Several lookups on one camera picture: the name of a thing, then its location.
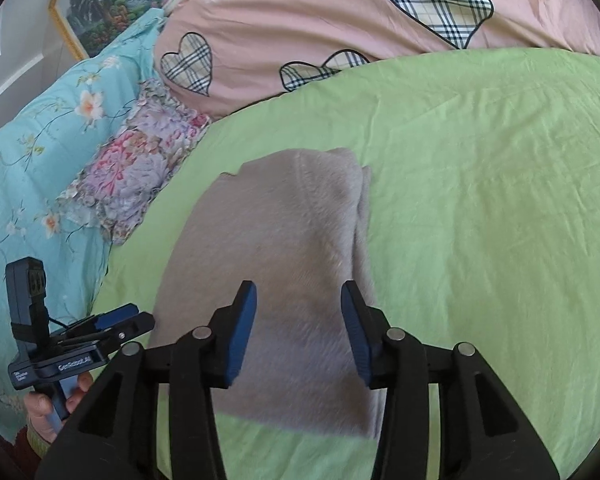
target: silver bolt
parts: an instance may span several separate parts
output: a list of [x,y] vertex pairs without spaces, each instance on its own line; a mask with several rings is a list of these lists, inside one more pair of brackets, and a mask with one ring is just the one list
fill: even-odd
[[140,351],[140,344],[132,341],[122,347],[122,353],[126,356],[136,355]]
[[206,339],[208,337],[211,337],[212,332],[208,326],[199,326],[193,329],[193,332],[191,332],[191,334],[196,339]]
[[471,343],[460,343],[458,345],[458,351],[465,357],[471,357],[475,354],[475,346]]
[[402,341],[406,335],[406,332],[401,328],[390,328],[386,331],[386,336],[392,341]]

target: red sleeve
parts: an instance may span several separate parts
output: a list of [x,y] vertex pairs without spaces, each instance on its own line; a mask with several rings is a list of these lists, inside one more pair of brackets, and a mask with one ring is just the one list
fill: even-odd
[[22,428],[17,436],[15,444],[11,445],[6,441],[2,441],[2,447],[9,454],[11,459],[16,463],[24,475],[33,480],[36,474],[36,469],[40,464],[40,457],[31,449],[27,440],[27,428]]

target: pink fabric with hearts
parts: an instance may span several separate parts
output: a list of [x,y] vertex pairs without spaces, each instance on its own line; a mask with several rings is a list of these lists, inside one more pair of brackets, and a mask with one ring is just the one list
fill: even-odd
[[221,118],[365,62],[513,46],[600,56],[600,13],[591,0],[186,0],[155,60],[181,101]]

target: floral pillow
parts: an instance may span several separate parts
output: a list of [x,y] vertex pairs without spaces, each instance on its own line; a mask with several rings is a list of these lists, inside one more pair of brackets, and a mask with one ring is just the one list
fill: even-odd
[[[96,111],[97,97],[81,106]],[[58,197],[61,213],[82,226],[100,225],[107,240],[123,244],[209,124],[160,81],[143,82],[118,133]]]

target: heart pattern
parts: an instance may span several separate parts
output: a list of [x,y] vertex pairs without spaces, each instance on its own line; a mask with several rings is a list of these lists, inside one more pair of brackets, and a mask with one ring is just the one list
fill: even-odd
[[212,79],[211,47],[205,38],[188,32],[180,40],[177,52],[167,52],[160,60],[162,74],[185,90],[209,96]]
[[312,81],[322,81],[346,68],[353,68],[370,63],[370,61],[355,50],[339,50],[329,56],[321,66],[315,66],[303,61],[292,61],[280,67],[280,79],[287,92],[297,90]]
[[390,0],[398,9],[455,48],[467,48],[493,16],[491,0]]

